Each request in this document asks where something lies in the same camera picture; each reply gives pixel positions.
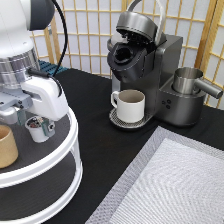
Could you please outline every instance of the black cable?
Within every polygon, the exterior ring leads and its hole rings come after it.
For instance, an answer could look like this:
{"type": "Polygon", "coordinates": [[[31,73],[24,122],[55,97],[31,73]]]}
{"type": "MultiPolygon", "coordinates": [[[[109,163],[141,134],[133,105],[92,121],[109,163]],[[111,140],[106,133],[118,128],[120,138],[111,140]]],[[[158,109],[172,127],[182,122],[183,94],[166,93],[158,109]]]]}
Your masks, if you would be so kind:
{"type": "Polygon", "coordinates": [[[61,87],[60,82],[59,82],[55,77],[53,77],[53,76],[51,76],[51,75],[49,75],[48,78],[53,79],[53,80],[56,82],[56,84],[58,85],[58,88],[59,88],[59,94],[58,94],[58,97],[60,97],[61,94],[62,94],[62,87],[61,87]]]}
{"type": "Polygon", "coordinates": [[[58,62],[58,66],[56,68],[56,70],[54,71],[54,74],[53,74],[53,77],[56,75],[56,73],[58,72],[58,69],[59,67],[61,66],[61,62],[65,56],[65,52],[66,52],[66,49],[67,49],[67,46],[68,46],[68,31],[67,31],[67,26],[66,26],[66,22],[65,22],[65,17],[63,15],[63,12],[60,8],[60,6],[58,5],[57,1],[56,0],[52,0],[52,2],[54,3],[55,7],[57,8],[59,14],[60,14],[60,17],[61,17],[61,20],[62,20],[62,24],[63,24],[63,28],[64,28],[64,34],[65,34],[65,44],[64,44],[64,49],[62,51],[62,54],[61,54],[61,58],[58,62]]]}
{"type": "Polygon", "coordinates": [[[60,82],[54,78],[50,73],[48,72],[44,72],[44,71],[39,71],[35,68],[29,68],[27,70],[27,73],[30,74],[31,76],[34,75],[34,76],[37,76],[37,77],[43,77],[43,78],[49,78],[49,79],[53,79],[55,81],[55,83],[57,84],[58,88],[59,88],[59,94],[58,94],[58,97],[61,96],[62,94],[62,87],[61,87],[61,84],[60,82]]]}

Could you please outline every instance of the stainless steel milk frother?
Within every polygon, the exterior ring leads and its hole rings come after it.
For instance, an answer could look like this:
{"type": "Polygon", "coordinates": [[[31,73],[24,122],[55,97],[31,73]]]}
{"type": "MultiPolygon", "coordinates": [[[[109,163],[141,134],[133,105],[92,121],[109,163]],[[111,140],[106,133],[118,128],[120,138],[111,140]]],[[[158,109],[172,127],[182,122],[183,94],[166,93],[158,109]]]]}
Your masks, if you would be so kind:
{"type": "Polygon", "coordinates": [[[223,95],[223,91],[211,84],[205,82],[201,78],[203,72],[196,68],[178,68],[174,74],[173,88],[182,94],[197,94],[200,90],[219,99],[223,95]]]}

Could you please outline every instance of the beige cup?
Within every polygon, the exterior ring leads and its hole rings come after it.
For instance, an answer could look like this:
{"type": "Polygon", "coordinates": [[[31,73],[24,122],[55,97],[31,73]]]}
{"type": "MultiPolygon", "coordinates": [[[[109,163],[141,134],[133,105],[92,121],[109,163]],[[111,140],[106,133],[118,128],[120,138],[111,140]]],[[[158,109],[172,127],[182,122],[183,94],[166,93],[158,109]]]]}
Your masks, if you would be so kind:
{"type": "Polygon", "coordinates": [[[18,149],[8,126],[0,125],[0,168],[7,167],[18,158],[18,149]]]}

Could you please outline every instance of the mug handle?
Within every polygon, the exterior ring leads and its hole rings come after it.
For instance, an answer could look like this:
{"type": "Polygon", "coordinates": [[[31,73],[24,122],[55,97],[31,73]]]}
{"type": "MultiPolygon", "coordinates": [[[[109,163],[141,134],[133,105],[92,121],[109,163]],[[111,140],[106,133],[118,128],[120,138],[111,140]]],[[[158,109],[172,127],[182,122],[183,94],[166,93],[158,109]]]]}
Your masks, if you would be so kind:
{"type": "Polygon", "coordinates": [[[117,108],[117,104],[114,102],[114,95],[118,95],[119,94],[119,92],[118,91],[114,91],[112,94],[111,94],[111,104],[115,107],[115,108],[117,108]]]}

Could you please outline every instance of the white mug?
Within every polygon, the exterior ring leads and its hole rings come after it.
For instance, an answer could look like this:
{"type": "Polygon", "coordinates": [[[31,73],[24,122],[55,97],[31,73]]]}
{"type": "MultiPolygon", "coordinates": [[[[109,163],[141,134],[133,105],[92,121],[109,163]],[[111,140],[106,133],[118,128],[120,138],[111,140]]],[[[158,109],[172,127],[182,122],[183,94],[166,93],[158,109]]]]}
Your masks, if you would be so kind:
{"type": "Polygon", "coordinates": [[[126,123],[135,123],[144,117],[145,95],[137,90],[114,91],[111,104],[117,109],[117,117],[126,123]]]}

